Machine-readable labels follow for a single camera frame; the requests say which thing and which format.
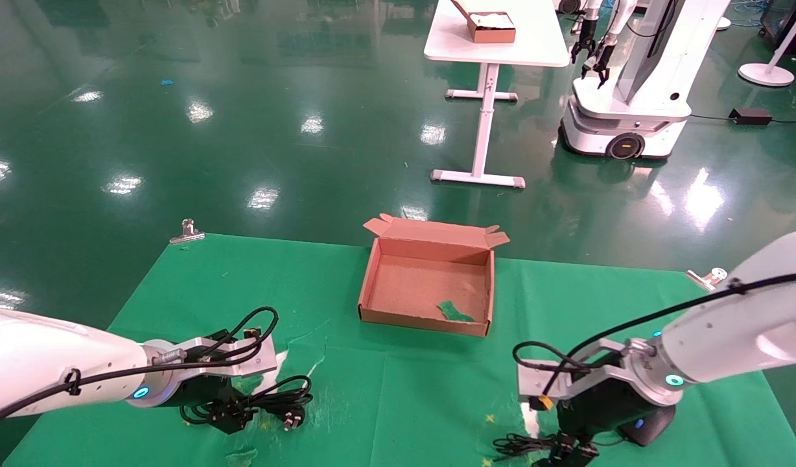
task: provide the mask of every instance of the white paper scrap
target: white paper scrap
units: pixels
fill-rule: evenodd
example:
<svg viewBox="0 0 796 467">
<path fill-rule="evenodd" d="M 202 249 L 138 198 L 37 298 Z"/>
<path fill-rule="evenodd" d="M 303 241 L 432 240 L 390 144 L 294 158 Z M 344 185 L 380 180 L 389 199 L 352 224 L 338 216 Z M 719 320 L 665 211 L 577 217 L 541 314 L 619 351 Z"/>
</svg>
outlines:
<svg viewBox="0 0 796 467">
<path fill-rule="evenodd" d="M 513 29 L 513 22 L 508 15 L 490 13 L 490 15 L 470 15 L 473 23 L 478 27 L 492 27 L 492 29 Z"/>
</svg>

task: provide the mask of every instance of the brown box on table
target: brown box on table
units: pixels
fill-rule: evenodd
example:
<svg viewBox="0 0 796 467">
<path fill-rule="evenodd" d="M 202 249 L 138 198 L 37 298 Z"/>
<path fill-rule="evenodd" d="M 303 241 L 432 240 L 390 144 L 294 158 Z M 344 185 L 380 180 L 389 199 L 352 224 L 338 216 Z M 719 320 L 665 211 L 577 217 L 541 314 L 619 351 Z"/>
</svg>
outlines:
<svg viewBox="0 0 796 467">
<path fill-rule="evenodd" d="M 380 215 L 364 227 L 378 237 L 358 299 L 362 321 L 487 336 L 493 319 L 493 247 L 510 242 L 498 226 Z M 445 316 L 439 305 L 447 302 L 459 319 Z"/>
<path fill-rule="evenodd" d="M 472 17 L 470 17 L 470 15 L 484 16 L 498 14 L 505 15 L 508 17 L 508 20 L 510 20 L 510 16 L 507 12 L 486 11 L 483 9 L 481 3 L 475 1 L 452 0 L 452 3 L 454 3 L 455 8 L 458 8 L 458 11 L 467 19 L 467 29 L 470 32 L 470 38 L 473 39 L 473 42 L 480 44 L 510 43 L 516 40 L 516 27 L 511 27 L 510 29 L 488 29 L 487 27 L 479 27 L 475 21 L 473 21 Z"/>
</svg>

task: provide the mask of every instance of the green tablecloth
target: green tablecloth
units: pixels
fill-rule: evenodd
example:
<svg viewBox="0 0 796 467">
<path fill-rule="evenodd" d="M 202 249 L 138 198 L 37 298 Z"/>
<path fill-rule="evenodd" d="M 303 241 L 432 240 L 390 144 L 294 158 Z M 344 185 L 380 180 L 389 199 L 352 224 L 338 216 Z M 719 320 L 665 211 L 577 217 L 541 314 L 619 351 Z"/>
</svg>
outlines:
<svg viewBox="0 0 796 467">
<path fill-rule="evenodd" d="M 261 416 L 227 437 L 185 425 L 176 408 L 85 406 L 42 416 L 6 465 L 482 467 L 494 438 L 525 433 L 513 345 L 537 339 L 570 349 L 703 293 L 680 272 L 500 259 L 493 325 L 483 339 L 361 323 L 366 260 L 366 248 L 209 235 L 168 247 L 110 326 L 140 342 L 179 342 L 273 305 L 280 311 L 274 345 L 288 348 L 279 378 L 314 367 L 315 400 L 297 431 Z M 660 326 L 617 337 L 649 336 Z M 553 413 L 539 422 L 543 434 L 556 428 Z M 760 373 L 689 388 L 652 446 L 600 452 L 600 467 L 796 465 L 795 437 Z"/>
</svg>

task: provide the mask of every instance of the power adapter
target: power adapter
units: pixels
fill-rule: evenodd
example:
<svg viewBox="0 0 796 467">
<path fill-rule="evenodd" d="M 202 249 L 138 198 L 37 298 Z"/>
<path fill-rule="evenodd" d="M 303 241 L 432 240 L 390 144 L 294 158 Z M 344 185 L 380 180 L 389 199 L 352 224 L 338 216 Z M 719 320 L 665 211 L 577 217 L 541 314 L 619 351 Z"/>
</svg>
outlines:
<svg viewBox="0 0 796 467">
<path fill-rule="evenodd" d="M 772 114 L 766 109 L 736 107 L 730 112 L 729 118 L 731 118 L 736 125 L 766 126 L 772 121 Z"/>
</svg>

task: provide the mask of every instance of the table foot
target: table foot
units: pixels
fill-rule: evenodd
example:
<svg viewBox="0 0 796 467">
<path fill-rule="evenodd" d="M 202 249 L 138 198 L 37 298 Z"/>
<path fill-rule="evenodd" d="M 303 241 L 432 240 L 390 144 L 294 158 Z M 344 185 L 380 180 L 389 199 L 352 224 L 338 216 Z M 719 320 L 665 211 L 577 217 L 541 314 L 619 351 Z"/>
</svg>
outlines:
<svg viewBox="0 0 796 467">
<path fill-rule="evenodd" d="M 466 91 L 464 89 L 448 89 L 445 97 L 458 97 L 461 99 L 481 99 L 484 91 Z M 496 101 L 518 101 L 519 96 L 515 92 L 494 92 L 493 98 Z"/>
<path fill-rule="evenodd" d="M 525 178 L 507 177 L 505 175 L 482 174 L 479 177 L 474 177 L 470 172 L 439 171 L 439 169 L 436 169 L 430 174 L 430 179 L 472 184 L 498 184 L 498 186 L 525 188 Z"/>
</svg>

